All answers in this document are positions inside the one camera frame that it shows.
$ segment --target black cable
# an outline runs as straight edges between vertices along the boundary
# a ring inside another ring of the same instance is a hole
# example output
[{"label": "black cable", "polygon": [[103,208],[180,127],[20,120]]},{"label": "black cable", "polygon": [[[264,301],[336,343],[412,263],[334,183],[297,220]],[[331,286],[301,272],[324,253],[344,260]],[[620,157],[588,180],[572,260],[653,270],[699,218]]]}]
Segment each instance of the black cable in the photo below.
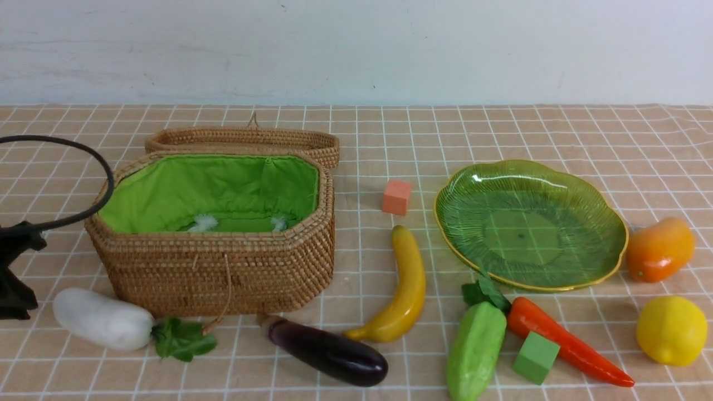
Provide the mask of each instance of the black cable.
[{"label": "black cable", "polygon": [[106,205],[106,203],[109,201],[109,198],[111,198],[111,195],[114,193],[114,175],[111,172],[111,167],[109,166],[108,163],[106,163],[106,160],[94,149],[92,149],[86,145],[83,145],[82,143],[79,143],[79,142],[70,141],[68,139],[56,138],[54,136],[15,135],[15,136],[0,137],[0,143],[21,142],[21,141],[52,142],[52,143],[57,143],[59,145],[69,146],[70,148],[79,149],[80,151],[85,151],[86,153],[89,153],[104,168],[104,172],[106,173],[106,177],[108,180],[107,189],[106,189],[106,193],[104,193],[104,197],[99,202],[97,202],[97,204],[91,206],[89,209],[85,210],[84,212],[80,212],[75,215],[71,215],[69,217],[61,218],[59,220],[48,221],[45,223],[16,225],[14,227],[0,228],[0,238],[28,235],[31,233],[53,230],[54,228],[60,228],[60,227],[66,226],[66,225],[77,223],[77,222],[82,221],[82,220],[86,219],[87,217],[93,215],[94,213],[97,213],[101,208],[104,207],[104,205]]}]

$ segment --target artificial fruit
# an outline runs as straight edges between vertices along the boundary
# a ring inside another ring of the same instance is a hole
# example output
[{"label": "artificial fruit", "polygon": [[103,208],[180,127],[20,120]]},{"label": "artificial fruit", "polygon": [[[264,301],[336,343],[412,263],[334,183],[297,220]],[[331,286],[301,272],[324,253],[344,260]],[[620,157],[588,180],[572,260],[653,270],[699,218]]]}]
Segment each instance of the artificial fruit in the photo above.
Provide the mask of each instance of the artificial fruit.
[{"label": "artificial fruit", "polygon": [[629,238],[629,273],[644,283],[666,280],[693,258],[695,248],[696,240],[688,224],[679,218],[665,218]]},{"label": "artificial fruit", "polygon": [[365,325],[344,332],[352,340],[392,342],[406,334],[419,319],[426,302],[426,273],[414,234],[402,225],[391,231],[399,284],[391,302]]},{"label": "artificial fruit", "polygon": [[707,336],[708,322],[703,311],[678,295],[649,301],[636,325],[639,346],[662,365],[692,364],[703,351]]}]

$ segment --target green fabric lining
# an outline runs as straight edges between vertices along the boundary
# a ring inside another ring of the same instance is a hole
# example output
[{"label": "green fabric lining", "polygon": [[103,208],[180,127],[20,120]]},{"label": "green fabric lining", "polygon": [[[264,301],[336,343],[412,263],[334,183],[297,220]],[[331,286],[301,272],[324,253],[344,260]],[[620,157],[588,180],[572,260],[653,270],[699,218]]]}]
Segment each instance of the green fabric lining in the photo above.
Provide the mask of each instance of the green fabric lining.
[{"label": "green fabric lining", "polygon": [[317,208],[319,171],[296,156],[174,155],[123,179],[98,212],[119,233],[185,231],[210,214],[211,231],[272,231]]}]

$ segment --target foam block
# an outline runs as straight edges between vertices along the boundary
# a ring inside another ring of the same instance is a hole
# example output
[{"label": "foam block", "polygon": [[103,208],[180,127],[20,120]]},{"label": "foam block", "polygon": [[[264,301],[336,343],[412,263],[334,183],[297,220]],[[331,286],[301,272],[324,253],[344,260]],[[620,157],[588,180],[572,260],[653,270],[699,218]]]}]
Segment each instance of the foam block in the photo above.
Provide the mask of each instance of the foam block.
[{"label": "foam block", "polygon": [[406,215],[406,211],[409,209],[410,199],[410,183],[399,180],[389,180],[384,190],[384,202],[381,206],[381,210],[385,213]]},{"label": "foam block", "polygon": [[559,352],[559,345],[531,331],[515,358],[513,370],[532,383],[541,385],[555,364]]}]

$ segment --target artificial vegetable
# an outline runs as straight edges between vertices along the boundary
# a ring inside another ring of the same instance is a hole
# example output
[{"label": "artificial vegetable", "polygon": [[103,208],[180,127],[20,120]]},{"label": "artificial vegetable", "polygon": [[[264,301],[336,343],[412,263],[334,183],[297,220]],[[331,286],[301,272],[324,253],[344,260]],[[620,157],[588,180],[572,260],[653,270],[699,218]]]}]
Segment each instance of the artificial vegetable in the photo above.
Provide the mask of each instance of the artificial vegetable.
[{"label": "artificial vegetable", "polygon": [[117,351],[136,351],[153,339],[160,357],[190,362],[217,341],[198,322],[168,318],[156,324],[146,309],[83,288],[66,288],[54,298],[54,317],[72,335]]},{"label": "artificial vegetable", "polygon": [[389,372],[386,358],[364,343],[274,315],[258,315],[257,323],[273,344],[350,385],[375,386]]},{"label": "artificial vegetable", "polygon": [[[482,300],[491,302],[489,295],[483,292],[478,283],[465,284],[462,291],[463,299],[469,305]],[[626,372],[560,326],[529,299],[517,297],[512,303],[508,301],[503,312],[508,318],[508,330],[513,334],[524,340],[532,331],[556,343],[560,346],[558,356],[586,375],[620,387],[632,387],[635,384]]]},{"label": "artificial vegetable", "polygon": [[488,388],[506,329],[505,315],[488,302],[466,311],[446,363],[446,384],[453,401],[477,400]]}]

